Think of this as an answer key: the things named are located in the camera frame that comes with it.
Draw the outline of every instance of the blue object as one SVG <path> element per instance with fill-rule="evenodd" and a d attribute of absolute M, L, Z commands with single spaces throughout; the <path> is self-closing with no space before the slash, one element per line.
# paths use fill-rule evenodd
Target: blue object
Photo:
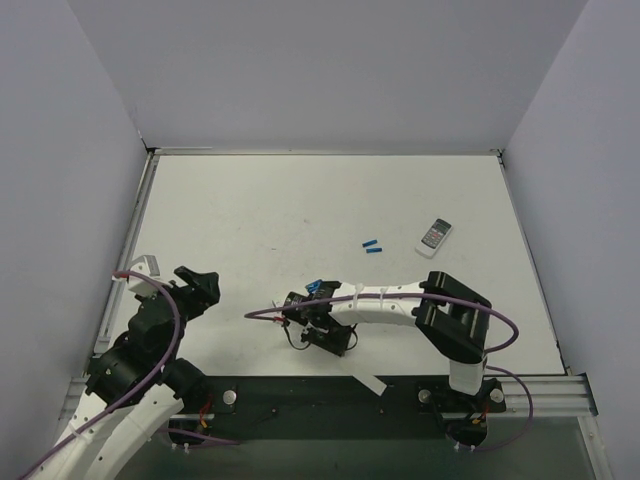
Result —
<path fill-rule="evenodd" d="M 316 290 L 318 290 L 318 287 L 320 287 L 321 283 L 322 283 L 322 279 L 319 278 L 318 280 L 316 280 L 315 282 L 311 282 L 309 285 L 305 286 L 304 288 L 307 289 L 307 292 L 309 292 L 309 294 L 316 293 Z"/>

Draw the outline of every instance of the white tabletop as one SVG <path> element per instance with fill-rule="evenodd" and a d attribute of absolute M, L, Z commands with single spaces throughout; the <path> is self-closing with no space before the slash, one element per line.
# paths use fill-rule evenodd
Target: white tabletop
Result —
<path fill-rule="evenodd" d="M 437 217 L 453 230 L 428 260 L 414 246 Z M 361 244 L 374 238 L 383 252 L 366 254 Z M 344 375 L 345 364 L 376 375 L 447 374 L 448 361 L 415 328 L 359 325 L 358 346 L 340 360 L 316 347 L 295 351 L 276 324 L 243 318 L 318 278 L 400 285 L 431 270 L 517 323 L 519 340 L 490 364 L 564 373 L 496 157 L 162 157 L 141 254 L 156 255 L 166 280 L 180 265 L 220 274 L 220 303 L 188 324 L 180 350 L 209 375 Z M 112 338 L 137 305 L 124 294 Z M 508 336 L 492 319 L 487 346 Z"/>

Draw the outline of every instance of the white remote control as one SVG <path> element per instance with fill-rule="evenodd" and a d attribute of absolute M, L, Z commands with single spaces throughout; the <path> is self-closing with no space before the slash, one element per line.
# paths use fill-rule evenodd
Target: white remote control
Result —
<path fill-rule="evenodd" d="M 440 245 L 442 245 L 442 242 L 444 242 L 444 239 L 451 233 L 452 228 L 450 223 L 445 222 L 441 218 L 437 219 L 416 246 L 416 252 L 423 257 L 433 257 L 438 251 L 438 248 L 440 248 Z"/>

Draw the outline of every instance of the gray floor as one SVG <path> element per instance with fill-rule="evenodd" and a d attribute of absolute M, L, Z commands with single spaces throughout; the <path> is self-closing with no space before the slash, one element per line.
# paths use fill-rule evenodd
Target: gray floor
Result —
<path fill-rule="evenodd" d="M 500 441 L 523 419 L 496 420 Z M 492 453 L 456 453 L 446 440 L 256 441 L 189 455 L 160 439 L 142 448 L 118 480 L 144 479 L 593 479 L 575 419 L 540 419 L 519 441 Z"/>

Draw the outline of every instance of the white wall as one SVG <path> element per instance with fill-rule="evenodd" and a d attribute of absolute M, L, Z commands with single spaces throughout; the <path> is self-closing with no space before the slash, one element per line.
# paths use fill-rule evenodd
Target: white wall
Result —
<path fill-rule="evenodd" d="M 588 372 L 618 479 L 638 478 L 640 2 L 591 0 L 507 148 L 560 345 Z"/>
<path fill-rule="evenodd" d="M 145 151 L 64 0 L 0 2 L 0 476 L 51 444 Z"/>
<path fill-rule="evenodd" d="M 69 0 L 147 145 L 504 147 L 586 0 Z"/>

